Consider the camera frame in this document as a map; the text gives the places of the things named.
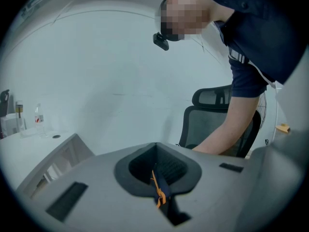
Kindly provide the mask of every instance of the curved white wall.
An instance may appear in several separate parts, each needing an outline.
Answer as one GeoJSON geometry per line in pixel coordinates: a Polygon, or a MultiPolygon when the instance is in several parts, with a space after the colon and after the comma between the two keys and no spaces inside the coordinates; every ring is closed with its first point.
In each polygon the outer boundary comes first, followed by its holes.
{"type": "Polygon", "coordinates": [[[74,0],[60,13],[70,1],[45,4],[4,52],[0,90],[24,101],[28,128],[41,102],[48,127],[77,132],[95,154],[178,143],[193,93],[232,82],[214,28],[204,51],[198,38],[153,44],[160,0],[74,0]]]}

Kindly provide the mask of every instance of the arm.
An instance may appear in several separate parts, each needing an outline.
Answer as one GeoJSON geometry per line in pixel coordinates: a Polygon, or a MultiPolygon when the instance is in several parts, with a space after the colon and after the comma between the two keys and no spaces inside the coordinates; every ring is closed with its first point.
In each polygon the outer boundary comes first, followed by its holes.
{"type": "Polygon", "coordinates": [[[233,146],[250,124],[259,97],[232,97],[224,123],[193,150],[219,155],[233,146]]]}

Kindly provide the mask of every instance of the orange lanyard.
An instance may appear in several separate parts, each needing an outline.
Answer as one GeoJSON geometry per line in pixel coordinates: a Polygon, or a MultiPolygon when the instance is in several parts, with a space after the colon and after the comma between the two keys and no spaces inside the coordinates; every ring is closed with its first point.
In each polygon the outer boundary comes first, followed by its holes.
{"type": "Polygon", "coordinates": [[[156,186],[156,192],[159,195],[158,204],[156,205],[156,207],[159,208],[160,205],[161,205],[160,199],[162,199],[162,204],[165,204],[166,203],[166,196],[165,196],[164,192],[161,190],[161,188],[159,188],[159,186],[158,186],[158,183],[157,183],[156,178],[155,178],[154,171],[153,171],[153,178],[150,178],[150,179],[154,180],[154,183],[155,183],[155,186],[156,186]]]}

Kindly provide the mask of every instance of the white desk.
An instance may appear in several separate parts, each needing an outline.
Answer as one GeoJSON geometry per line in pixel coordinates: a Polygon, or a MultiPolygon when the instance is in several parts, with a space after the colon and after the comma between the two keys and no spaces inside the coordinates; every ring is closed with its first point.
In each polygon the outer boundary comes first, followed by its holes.
{"type": "Polygon", "coordinates": [[[72,132],[51,131],[46,138],[36,135],[36,129],[26,130],[22,138],[19,133],[0,140],[0,166],[13,190],[31,195],[55,157],[68,148],[74,155],[72,132]]]}

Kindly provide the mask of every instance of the white box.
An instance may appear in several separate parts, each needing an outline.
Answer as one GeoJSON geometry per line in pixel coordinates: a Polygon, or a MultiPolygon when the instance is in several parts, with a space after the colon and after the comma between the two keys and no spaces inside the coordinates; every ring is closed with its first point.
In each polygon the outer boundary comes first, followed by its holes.
{"type": "Polygon", "coordinates": [[[3,137],[11,136],[18,132],[16,114],[7,114],[0,118],[3,137]]]}

